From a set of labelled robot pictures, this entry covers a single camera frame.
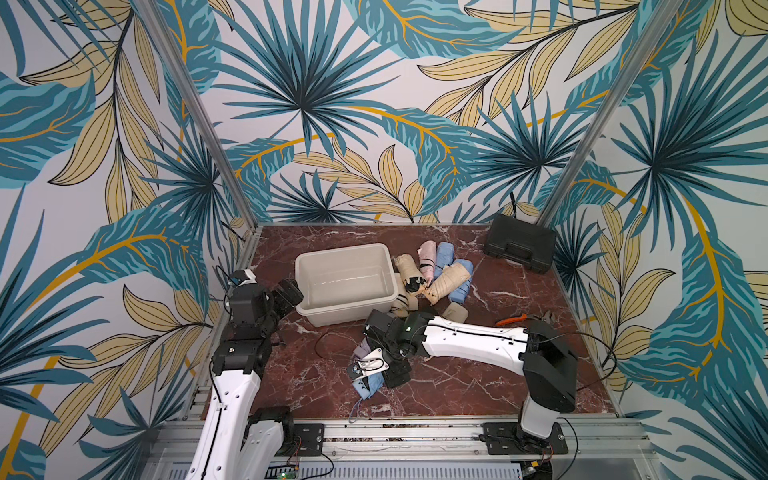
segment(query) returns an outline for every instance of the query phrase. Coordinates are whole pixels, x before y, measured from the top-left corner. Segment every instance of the metal pole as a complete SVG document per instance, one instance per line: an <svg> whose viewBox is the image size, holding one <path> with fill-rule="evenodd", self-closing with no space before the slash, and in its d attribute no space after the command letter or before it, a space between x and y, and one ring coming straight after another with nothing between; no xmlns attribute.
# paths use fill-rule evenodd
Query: metal pole
<svg viewBox="0 0 768 480"><path fill-rule="evenodd" d="M645 66L648 58L656 48L656 43L661 39L661 35L667 29L670 22L672 22L682 3L683 0L660 0L658 2L654 13L648 21L648 25L645 26L645 29L640 34L637 44L631 49L627 63L619 71L619 75L616 76L616 80L611 85L608 95L606 95L605 100L595 113L594 119L589 124L587 133L584 134L584 138L581 139L576 147L576 151L568 165L563 169L558 183L554 186L552 194L547 199L544 209L536 220L537 225L548 227L549 223L552 222L552 217L558 211L565 196L568 195L568 191L570 191L576 176L584 166L584 162L587 161L587 157L594 147L594 142L600 137L611 115L616 111L621 101L624 100L624 96L634 83L635 78L643 70L643 66Z"/></svg>
<svg viewBox="0 0 768 480"><path fill-rule="evenodd" d="M192 121L195 123L197 131L203 137L203 141L208 147L210 156L221 173L222 181L230 189L235 207L240 211L240 215L246 222L248 230L253 230L258 224L250 209L248 200L243 195L240 184L237 183L232 165L227 159L227 153L221 146L213 124L205 111L200 95L197 94L197 88L192 82L190 72L184 64L181 53L176 48L176 41L170 34L170 28L165 22L160 9L157 7L157 0L136 0L136 8L139 17L147 28L147 33L152 39L155 48L160 53L160 57L165 67L176 83L181 99L184 101L187 110L190 112Z"/></svg>

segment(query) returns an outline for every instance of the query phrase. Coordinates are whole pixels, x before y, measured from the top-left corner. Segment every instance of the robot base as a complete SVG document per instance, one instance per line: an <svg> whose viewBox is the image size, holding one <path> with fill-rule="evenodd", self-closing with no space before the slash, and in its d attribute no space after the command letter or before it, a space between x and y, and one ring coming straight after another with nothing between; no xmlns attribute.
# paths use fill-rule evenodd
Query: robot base
<svg viewBox="0 0 768 480"><path fill-rule="evenodd" d="M541 440L541 443L551 446L552 450L542 445L531 444L530 449L523 449L516 436L518 430L517 422L497 422L484 423L482 425L483 435L485 435L485 446L489 455L540 455L542 453L550 455L563 455L568 453L568 445L565 443L563 429L559 423L552 425L552 433L548 440Z"/></svg>

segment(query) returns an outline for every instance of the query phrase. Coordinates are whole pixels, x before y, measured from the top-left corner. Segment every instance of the yellow leaf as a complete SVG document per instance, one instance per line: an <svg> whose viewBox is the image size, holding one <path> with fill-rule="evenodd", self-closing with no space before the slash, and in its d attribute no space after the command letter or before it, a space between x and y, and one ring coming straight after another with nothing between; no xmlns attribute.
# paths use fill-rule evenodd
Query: yellow leaf
<svg viewBox="0 0 768 480"><path fill-rule="evenodd" d="M765 0L725 2L728 25L736 35L751 37L768 33L768 5Z"/></svg>
<svg viewBox="0 0 768 480"><path fill-rule="evenodd" d="M227 3L227 0L208 0L208 5L211 8L218 10L229 18L235 19L235 14L232 13L232 7Z"/></svg>
<svg viewBox="0 0 768 480"><path fill-rule="evenodd" d="M673 276L672 270L657 268L643 274L637 282L634 283L629 293L621 301L621 318L619 323L624 323L629 319L642 314L650 299L653 298L656 289L670 276Z"/></svg>
<svg viewBox="0 0 768 480"><path fill-rule="evenodd" d="M437 215L435 214L429 214L429 215L422 215L419 217L419 223L424 224L434 224L434 223L440 223L440 220L438 220Z"/></svg>
<svg viewBox="0 0 768 480"><path fill-rule="evenodd" d="M502 207L502 215L505 217L511 217L515 214L515 205L512 204L512 202L509 202L508 204L505 204Z"/></svg>
<svg viewBox="0 0 768 480"><path fill-rule="evenodd" d="M340 188L341 192L365 202L386 202L397 204L397 200L372 188Z"/></svg>
<svg viewBox="0 0 768 480"><path fill-rule="evenodd" d="M611 318L608 316L608 312L605 311L602 303L598 302L598 299L594 296L591 286L589 287L589 299L592 301L594 317L600 326L600 337L610 345L614 339L614 324L611 322Z"/></svg>
<svg viewBox="0 0 768 480"><path fill-rule="evenodd" d="M347 148L346 154L342 155L341 145L339 145L339 141L336 137L331 139L331 144L333 145L333 151L336 152L336 155L339 156L340 160L344 160L347 165L360 172L365 178L368 178L374 184L378 184L376 179L373 178L373 172L371 171L370 165L368 165L368 162L366 162L364 158L352 151L351 148Z"/></svg>
<svg viewBox="0 0 768 480"><path fill-rule="evenodd" d="M399 197L402 174L395 162L395 145L387 147L379 156L379 175L382 178L384 188L394 197Z"/></svg>
<svg viewBox="0 0 768 480"><path fill-rule="evenodd" d="M340 184L367 184L369 181L350 172L325 172L317 174L318 177L329 182L339 181Z"/></svg>
<svg viewBox="0 0 768 480"><path fill-rule="evenodd" d="M85 410L91 406L98 394L101 393L101 390L114 378L119 369L120 366L112 366L96 372L91 376L93 383L81 383L58 404L54 415L56 415L59 421L49 421L40 439L40 448L43 449L46 455L50 455L58 447L58 444L61 443L61 440L64 440L64 437L72 430L74 424L83 416Z"/></svg>
<svg viewBox="0 0 768 480"><path fill-rule="evenodd" d="M611 376L607 378L607 383L614 392L623 392L624 386L627 385L627 377L619 369L616 369L616 371L611 373Z"/></svg>
<svg viewBox="0 0 768 480"><path fill-rule="evenodd" d="M534 204L518 202L518 209L526 215L530 215L531 217L538 217L538 208L536 208Z"/></svg>
<svg viewBox="0 0 768 480"><path fill-rule="evenodd" d="M71 369L90 369L118 359L137 347L152 343L156 339L157 335L139 336L131 333L121 333L88 347L96 357L96 361L62 356L58 362Z"/></svg>
<svg viewBox="0 0 768 480"><path fill-rule="evenodd" d="M758 300L768 300L768 272L744 272Z"/></svg>
<svg viewBox="0 0 768 480"><path fill-rule="evenodd" d="M624 220L621 218L618 210L616 210L616 207L610 202L603 204L601 209L603 210L603 218L608 226L608 231L611 232L614 249L616 249L616 253L619 253L624 245L624 233L621 231L624 227Z"/></svg>
<svg viewBox="0 0 768 480"><path fill-rule="evenodd" d="M531 27L530 12L486 12L485 10L475 10L474 8L465 8L468 15L476 18L488 20L488 24L494 30L499 31L519 31L510 43L525 43L527 41L538 40L546 37L553 31L573 25L573 18L556 14L554 18L554 27L549 28L550 12L549 10L537 10L534 12L533 27Z"/></svg>
<svg viewBox="0 0 768 480"><path fill-rule="evenodd" d="M618 315L616 311L616 289L600 260L598 260L598 286L600 287L600 298L603 300L603 305L605 305L608 319L612 324L615 324Z"/></svg>
<svg viewBox="0 0 768 480"><path fill-rule="evenodd" d="M100 94L112 78L114 54L118 50L118 46L112 41L100 41L99 45L107 53L107 57L99 51L96 45L89 43L69 60L48 70L25 75L19 79L33 85L55 81L65 87L73 88L85 85L85 82L90 81L91 75L93 75L96 94Z"/></svg>
<svg viewBox="0 0 768 480"><path fill-rule="evenodd" d="M611 275L618 281L621 278L621 273L619 270L619 257L616 254L616 247L614 247L608 239L605 232L600 235L598 241L600 242L600 250L605 253L605 255L603 255L603 260L605 260L608 270L611 271Z"/></svg>
<svg viewBox="0 0 768 480"><path fill-rule="evenodd" d="M136 77L134 76L133 68L125 57L121 57L118 62L118 73L120 73L120 79L123 84L123 91L125 97L128 99L128 103L136 112L136 115L152 130L155 137L160 136L160 128L157 126L157 121L154 119L152 112L147 106L147 102L144 100L144 96L139 90L139 85L136 83Z"/></svg>
<svg viewBox="0 0 768 480"><path fill-rule="evenodd" d="M123 305L133 321L155 332L168 332L181 326L165 304L135 296L125 285L123 285Z"/></svg>
<svg viewBox="0 0 768 480"><path fill-rule="evenodd" d="M128 146L134 152L136 158L144 165L152 178L157 178L157 165L151 161L154 160L154 153L149 148L149 139L144 129L139 125L133 112L125 104L123 95L118 92L118 112L120 121L123 124L123 132L128 139Z"/></svg>
<svg viewBox="0 0 768 480"><path fill-rule="evenodd" d="M205 321L203 309L197 305L189 290L174 290L174 303L181 318L189 323L203 323Z"/></svg>
<svg viewBox="0 0 768 480"><path fill-rule="evenodd" d="M637 355L650 345L650 333L653 330L638 325L630 325L619 335L614 353L619 360L626 360Z"/></svg>
<svg viewBox="0 0 768 480"><path fill-rule="evenodd" d="M412 184L406 187L406 191L402 193L403 203L406 208L411 212L411 215L418 215L424 205L424 193L426 189L419 183L418 180L414 180Z"/></svg>
<svg viewBox="0 0 768 480"><path fill-rule="evenodd" d="M141 377L139 377L139 381L131 391L131 396L146 389L157 378L157 373L162 372L165 369L183 334L184 330L178 329L171 333L168 338L155 348L154 352L152 352L152 355L149 357L149 362L147 362L147 365L144 367L144 371L141 373Z"/></svg>
<svg viewBox="0 0 768 480"><path fill-rule="evenodd" d="M296 154L293 156L293 163L309 165L311 167L331 168L339 172L346 172L347 169L336 159L331 160L326 154L316 154L315 152L309 152L306 154Z"/></svg>
<svg viewBox="0 0 768 480"><path fill-rule="evenodd" d="M101 166L114 136L114 100L112 97L96 107L74 144L64 170L49 181L54 185L75 185L87 180Z"/></svg>
<svg viewBox="0 0 768 480"><path fill-rule="evenodd" d="M219 322L219 316L221 316L221 304L217 300L211 300L208 302L208 318L210 322L216 325Z"/></svg>
<svg viewBox="0 0 768 480"><path fill-rule="evenodd" d="M627 234L627 244L624 246L624 259L621 264L621 289L627 286L629 283L629 277L634 273L634 269L637 268L637 263L640 261L640 238L641 234L633 236L633 233L637 230L637 226L643 220L643 215L637 215L632 225L629 227L629 233Z"/></svg>
<svg viewBox="0 0 768 480"><path fill-rule="evenodd" d="M115 24L111 18L106 16L101 8L91 0L78 0L78 5L83 9L85 15L87 15L85 16L78 12L78 17L80 17L80 21L83 22L89 30L99 30L119 25L125 22L128 15L131 13L131 4L125 0L98 0L98 5L106 10L109 15L112 15L112 18L117 22L117 24ZM76 25L67 15L62 15L59 18L64 25Z"/></svg>
<svg viewBox="0 0 768 480"><path fill-rule="evenodd" d="M528 65L532 53L533 50L529 50L528 53L512 62L509 70L496 82L491 92L491 108L488 115L491 119L496 118L504 108L507 108L512 103L512 97L520 91L520 87L523 85L525 67Z"/></svg>
<svg viewBox="0 0 768 480"><path fill-rule="evenodd" d="M390 214L395 217L410 218L405 210L396 205L376 204L376 205L353 205L357 210L364 212L373 212L375 214Z"/></svg>
<svg viewBox="0 0 768 480"><path fill-rule="evenodd" d="M481 78L467 87L456 88L447 94L440 95L437 100L433 101L432 104L427 107L425 112L437 115L438 117L446 116L448 112L453 110L456 105L462 103L462 100L467 98L469 94L477 89L477 87L484 85L486 81L488 81L487 78Z"/></svg>
<svg viewBox="0 0 768 480"><path fill-rule="evenodd" d="M710 5L707 14L699 24L699 29L696 31L696 53L701 50L704 44L707 43L707 39L710 37L712 27L715 25L715 19L720 12L720 0L714 0Z"/></svg>
<svg viewBox="0 0 768 480"><path fill-rule="evenodd" d="M112 410L112 407L117 405L118 400L120 399L120 389L127 391L128 387L131 386L131 383L133 383L136 375L139 373L141 364L144 363L144 357L147 356L148 349L149 345L134 353L134 355L120 367L118 374L114 376L111 382L109 382L109 386L104 392L104 396L101 397L101 401L96 408L94 416L100 419L104 418L110 410Z"/></svg>
<svg viewBox="0 0 768 480"><path fill-rule="evenodd" d="M449 116L447 116L445 118L448 118L450 121L452 121L453 123L458 125L458 120L459 120L459 118L461 118L461 116L462 116L462 111L459 110L456 113L450 114Z"/></svg>
<svg viewBox="0 0 768 480"><path fill-rule="evenodd" d="M144 30L144 25L141 22L134 22L133 25L136 53L141 63L141 69L147 75L147 80L149 80L149 85L152 87L152 91L154 91L154 96L157 98L157 101L160 101L160 82L157 79L157 66L154 63L154 49L149 41L147 31Z"/></svg>
<svg viewBox="0 0 768 480"><path fill-rule="evenodd" d="M531 65L531 72L528 74L531 93L526 104L531 101L531 97L538 97L538 94L544 90L544 85L547 83L547 78L549 78L549 72L552 71L552 65L563 53L575 33L575 28L563 32L554 40L550 40L547 46L542 48L538 55L536 55L536 59L533 61L533 65Z"/></svg>
<svg viewBox="0 0 768 480"><path fill-rule="evenodd" d="M489 51L467 57L456 58L439 65L419 65L423 74L435 80L451 81L465 80L477 77L504 67L510 60L519 55L519 51Z"/></svg>
<svg viewBox="0 0 768 480"><path fill-rule="evenodd" d="M125 171L128 173L128 183L131 185L133 197L131 198L131 210L137 208L146 208L157 198L154 190L146 180L141 171L127 158L125 159Z"/></svg>
<svg viewBox="0 0 768 480"><path fill-rule="evenodd" d="M168 373L165 375L165 380L160 388L164 388L174 377L176 371L181 367L181 363L187 358L187 354L190 352L192 345L197 341L197 337L203 332L202 325L188 326L184 337L179 342L179 346L176 348L174 354L174 361L170 365Z"/></svg>
<svg viewBox="0 0 768 480"><path fill-rule="evenodd" d="M579 54L576 65L571 69L571 73L568 74L565 80L569 80L591 67L600 57L611 50L627 33L636 15L637 10L622 15L592 37L587 46L584 47L584 50Z"/></svg>
<svg viewBox="0 0 768 480"><path fill-rule="evenodd" d="M618 10L619 8L631 7L637 5L641 0L600 0L600 10ZM563 5L573 2L575 8L590 8L595 10L597 2L595 0L560 0Z"/></svg>
<svg viewBox="0 0 768 480"><path fill-rule="evenodd" d="M194 356L194 359L190 363L190 369L193 369L196 367L200 362L203 361L203 359L208 354L208 349L210 348L210 337L203 340L203 344L200 345L200 348L197 349L197 353Z"/></svg>
<svg viewBox="0 0 768 480"><path fill-rule="evenodd" d="M458 125L462 127L477 127L480 120L480 109L482 109L483 89L480 87L474 95L469 98L467 104L462 109L462 116L458 120Z"/></svg>
<svg viewBox="0 0 768 480"><path fill-rule="evenodd" d="M587 330L587 334L594 335L594 331L592 330L592 322L594 322L596 319L593 316L590 316L588 318L585 318L581 321L581 324L584 325L584 329ZM587 347L589 348L590 352L592 352L594 355L597 355L598 352L598 341L593 339L590 336L582 336L584 341L587 343Z"/></svg>
<svg viewBox="0 0 768 480"><path fill-rule="evenodd" d="M120 142L114 147L114 164L109 170L107 186L104 188L104 203L107 205L109 223L120 220L128 213L128 202L123 184L123 149Z"/></svg>

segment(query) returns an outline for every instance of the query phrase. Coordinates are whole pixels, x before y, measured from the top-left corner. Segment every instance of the vent grille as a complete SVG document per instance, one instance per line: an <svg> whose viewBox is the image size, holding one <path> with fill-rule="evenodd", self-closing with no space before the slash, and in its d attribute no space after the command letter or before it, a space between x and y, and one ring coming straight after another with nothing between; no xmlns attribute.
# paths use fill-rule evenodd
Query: vent grille
<svg viewBox="0 0 768 480"><path fill-rule="evenodd" d="M336 463L330 475L323 478L346 480L522 480L517 463L482 464L440 462L408 462L409 466L392 466L391 462L344 462ZM184 480L189 463L174 463L165 480ZM328 471L328 463L302 462L298 478L319 475ZM274 468L267 476L275 475Z"/></svg>

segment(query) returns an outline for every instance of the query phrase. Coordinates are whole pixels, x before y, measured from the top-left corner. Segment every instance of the blue palm leaf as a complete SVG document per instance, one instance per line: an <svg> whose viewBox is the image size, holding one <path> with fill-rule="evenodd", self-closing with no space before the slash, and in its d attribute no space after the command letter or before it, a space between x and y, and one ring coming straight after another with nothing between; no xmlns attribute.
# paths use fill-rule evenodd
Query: blue palm leaf
<svg viewBox="0 0 768 480"><path fill-rule="evenodd" d="M664 94L658 113L656 95L650 88L644 96L648 115L630 105L641 135L638 137L622 124L627 141L614 139L614 143L646 169L618 207L635 200L625 220L624 228L628 228L640 214L641 207L647 204L648 215L640 221L635 234L653 219L653 247L662 220L667 222L672 245L675 243L675 218L682 221L686 238L693 236L685 202L698 211L707 227L716 231L712 215L700 194L757 205L726 192L709 182L710 179L768 185L765 180L721 170L723 167L768 164L765 154L755 151L768 147L768 141L739 142L741 135L768 124L768 118L748 120L750 115L768 104L768 74L765 74L768 55L761 50L765 42L762 38L745 55L736 55L740 44L736 41L715 64L716 33L707 58L698 62L702 66L695 75L696 48L691 48L674 98L670 72L664 72ZM733 58L739 60L729 67ZM750 67L754 58L759 61Z"/></svg>
<svg viewBox="0 0 768 480"><path fill-rule="evenodd" d="M115 422L111 419L99 419L88 416L94 430L109 437L133 435L126 442L112 447L101 447L80 440L80 450L89 458L105 458L105 460L80 477L88 480L96 476L114 480L138 480L141 477L141 463L146 458L151 443L157 436L157 429L167 420L178 415L184 406L184 400L189 393L192 382L185 382L189 369L179 368L168 384L157 410L148 422L144 419L131 397L120 389L123 407L128 415L130 424Z"/></svg>
<svg viewBox="0 0 768 480"><path fill-rule="evenodd" d="M0 237L0 270L4 269L8 260L8 247L11 243L23 195L24 190L22 189L11 210L2 237ZM5 285L0 288L0 405L57 422L58 419L48 407L16 387L32 383L71 385L91 382L91 380L86 375L71 370L14 371L33 360L47 356L63 355L95 360L88 349L81 346L61 345L59 342L83 329L105 323L106 320L81 322L76 326L69 326L55 333L48 333L62 320L67 319L100 297L80 300L49 314L51 309L64 300L66 296L86 284L83 281L75 281L35 306L50 282L76 257L69 256L55 263L38 278L32 280L29 286L22 288L27 279L32 259L37 252L42 224L41 218L35 236L12 268Z"/></svg>
<svg viewBox="0 0 768 480"><path fill-rule="evenodd" d="M349 223L354 220L370 221L371 215L358 210L340 210L331 206L331 200L336 192L338 181L323 193L320 177L315 170L312 175L313 192L306 186L306 172L299 178L299 187L288 182L280 175L288 190L273 185L280 192L273 197L272 205L275 210L270 210L275 221L301 222L301 223Z"/></svg>
<svg viewBox="0 0 768 480"><path fill-rule="evenodd" d="M602 252L589 253L603 232L598 228L598 222L584 226L586 213L586 210L581 213L578 225L573 217L568 217L565 223L558 226L558 238L554 244L554 264L574 306L581 308L581 311L592 311L587 287L582 278L587 274L582 272L581 268L604 255Z"/></svg>
<svg viewBox="0 0 768 480"><path fill-rule="evenodd" d="M224 196L219 170L214 165L203 138L197 133L194 123L184 127L184 140L168 130L176 141L172 144L162 139L174 154L169 154L154 145L149 145L161 161L145 159L156 164L179 178L143 180L168 185L173 189L160 195L153 204L167 204L169 208L178 207L179 213L186 219L185 227L197 238L206 237L208 252L213 255L214 242L221 250L220 225L224 218L234 215L230 203Z"/></svg>
<svg viewBox="0 0 768 480"><path fill-rule="evenodd" d="M245 81L248 86L217 84L214 87L250 94L258 100L227 102L227 105L249 109L247 113L235 118L289 114L290 123L298 116L306 151L310 151L312 139L318 137L331 157L334 151L329 136L338 139L342 152L346 151L345 137L364 145L353 129L375 134L359 119L373 123L378 123L378 119L363 110L353 111L350 108L386 109L379 102L359 99L360 95L387 83L363 83L391 65L365 70L379 53L386 50L386 46L370 48L373 39L369 38L347 56L342 55L342 49L347 46L357 27L351 26L336 39L341 0L333 2L327 16L325 2L317 2L313 31L310 31L311 0L302 0L298 25L293 2L283 2L284 29L269 2L264 2L264 21L257 18L240 0L236 1L256 31L257 38L238 22L223 15L230 27L245 41L250 52L238 50L220 41L215 42L215 45L237 58L245 69L253 71L255 75L242 68L219 65L221 71Z"/></svg>
<svg viewBox="0 0 768 480"><path fill-rule="evenodd" d="M539 186L542 172L557 175L565 167L581 135L587 126L583 120L587 114L571 119L570 111L553 124L549 99L542 125L534 121L527 126L522 110L512 97L512 114L509 114L501 104L504 118L510 128L503 128L491 120L485 113L480 115L496 134L477 130L476 144L478 156L473 162L471 172L474 182L480 183L480 188L469 196L488 191L483 200L488 203L495 195L503 193L508 197L515 192L517 198L532 202ZM531 103L531 118L537 118L536 110Z"/></svg>
<svg viewBox="0 0 768 480"><path fill-rule="evenodd" d="M94 22L91 19L91 16L84 10L84 2L80 3L78 0L36 0L35 2L19 2L18 4L27 15L27 17L39 29L39 31L56 47L57 50L61 52L62 55L64 55L65 58L69 58L69 55L67 55L66 51L54 38L54 33L50 28L51 23L49 22L55 23L56 26L61 29L61 32L63 32L64 35L69 38L72 44L77 46L83 55L86 55L86 58L88 58L88 55L81 47L81 42L70 31L70 28L65 23L65 20L72 23L73 26L75 26L80 31L80 33L85 36L86 39L92 43L105 58L108 57L107 53L101 47L101 44L99 44L99 42L96 40L96 37L94 37L94 34L91 30L98 30L102 34L104 34L104 32L96 25L97 22ZM40 16L38 9L34 4L37 4L42 10L45 11L47 14L45 15L45 19ZM89 2L89 5L95 6L103 15L106 15L107 18L112 20L115 25L118 25L118 22L103 6L101 6L98 1ZM57 13L56 10L64 12L65 16L60 17L60 13ZM18 26L24 25L26 21L20 18L16 18L14 9L11 8L8 0L0 0L0 20L2 20L3 25L5 26L5 30L11 40L13 52L16 56L16 74L21 76L26 67L26 53L22 33Z"/></svg>

